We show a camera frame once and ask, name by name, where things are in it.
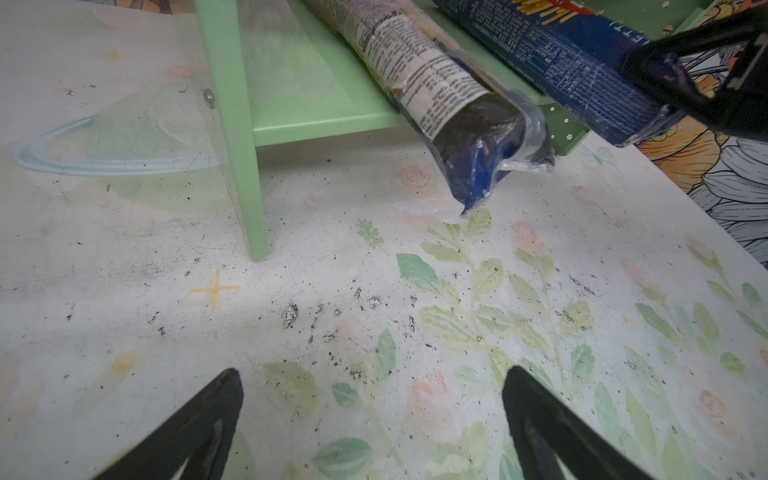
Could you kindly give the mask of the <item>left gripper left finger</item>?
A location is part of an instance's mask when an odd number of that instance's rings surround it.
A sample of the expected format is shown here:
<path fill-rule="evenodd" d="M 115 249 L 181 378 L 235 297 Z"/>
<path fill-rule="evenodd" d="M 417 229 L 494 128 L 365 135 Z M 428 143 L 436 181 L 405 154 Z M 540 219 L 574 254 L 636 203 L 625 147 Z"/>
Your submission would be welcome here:
<path fill-rule="evenodd" d="M 98 479 L 220 479 L 243 405 L 239 372 L 227 368 Z"/>

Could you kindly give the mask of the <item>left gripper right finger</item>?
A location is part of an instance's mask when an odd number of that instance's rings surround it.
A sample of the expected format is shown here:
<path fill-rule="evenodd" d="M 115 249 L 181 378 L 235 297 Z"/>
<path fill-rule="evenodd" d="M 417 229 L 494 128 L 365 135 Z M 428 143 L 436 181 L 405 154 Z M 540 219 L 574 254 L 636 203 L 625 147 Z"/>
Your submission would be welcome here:
<path fill-rule="evenodd" d="M 512 367 L 502 401 L 526 479 L 647 479 L 649 475 L 611 446 L 527 370 Z"/>

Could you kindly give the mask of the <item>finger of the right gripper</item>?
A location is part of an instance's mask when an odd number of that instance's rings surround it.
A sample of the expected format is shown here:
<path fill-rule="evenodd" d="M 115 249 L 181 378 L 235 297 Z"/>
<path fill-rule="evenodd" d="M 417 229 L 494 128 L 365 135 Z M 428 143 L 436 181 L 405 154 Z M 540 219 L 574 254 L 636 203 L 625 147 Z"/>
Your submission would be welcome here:
<path fill-rule="evenodd" d="M 721 20 L 653 41 L 628 53 L 619 72 L 638 84 L 656 72 L 670 73 L 681 59 L 724 48 L 741 52 L 726 63 L 728 84 L 760 84 L 767 81 L 767 7 L 754 6 Z"/>
<path fill-rule="evenodd" d="M 767 141 L 767 82 L 735 87 L 729 79 L 707 97 L 694 89 L 662 81 L 653 96 L 693 117 L 711 130 Z"/>

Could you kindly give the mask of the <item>blue Barilla spaghetti box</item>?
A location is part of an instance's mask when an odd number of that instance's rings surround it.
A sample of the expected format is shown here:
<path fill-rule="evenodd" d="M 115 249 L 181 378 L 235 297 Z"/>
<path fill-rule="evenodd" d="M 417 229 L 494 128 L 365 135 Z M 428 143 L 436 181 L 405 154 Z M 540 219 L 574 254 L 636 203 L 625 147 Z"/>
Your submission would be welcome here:
<path fill-rule="evenodd" d="M 642 33 L 572 1 L 453 0 L 449 18 L 607 142 L 658 136 L 683 112 L 651 98 L 619 68 Z"/>

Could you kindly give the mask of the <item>blue-ended spaghetti bag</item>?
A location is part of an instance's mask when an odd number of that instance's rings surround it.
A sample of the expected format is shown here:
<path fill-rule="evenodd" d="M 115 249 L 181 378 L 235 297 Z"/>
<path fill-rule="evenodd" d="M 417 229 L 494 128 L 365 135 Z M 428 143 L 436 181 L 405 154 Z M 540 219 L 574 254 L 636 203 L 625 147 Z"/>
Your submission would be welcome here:
<path fill-rule="evenodd" d="M 310 1 L 420 135 L 465 214 L 555 153 L 543 112 L 499 82 L 412 1 Z"/>

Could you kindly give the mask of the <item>light green wooden shelf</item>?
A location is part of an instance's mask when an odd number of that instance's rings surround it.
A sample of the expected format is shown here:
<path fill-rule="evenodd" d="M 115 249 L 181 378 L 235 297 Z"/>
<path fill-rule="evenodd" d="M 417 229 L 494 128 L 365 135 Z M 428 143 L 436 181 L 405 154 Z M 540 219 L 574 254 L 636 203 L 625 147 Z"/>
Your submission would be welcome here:
<path fill-rule="evenodd" d="M 248 254 L 270 244 L 260 147 L 403 126 L 346 43 L 303 1 L 194 1 L 198 95 Z"/>

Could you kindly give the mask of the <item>clear plastic shelf bracket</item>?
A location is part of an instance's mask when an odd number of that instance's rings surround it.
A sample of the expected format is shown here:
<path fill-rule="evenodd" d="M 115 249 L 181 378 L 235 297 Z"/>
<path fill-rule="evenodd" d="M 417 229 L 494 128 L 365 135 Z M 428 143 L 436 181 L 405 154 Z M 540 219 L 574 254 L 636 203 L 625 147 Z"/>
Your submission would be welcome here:
<path fill-rule="evenodd" d="M 160 176 L 216 167 L 202 91 L 190 82 L 133 93 L 30 138 L 14 153 L 30 171 L 80 177 Z"/>

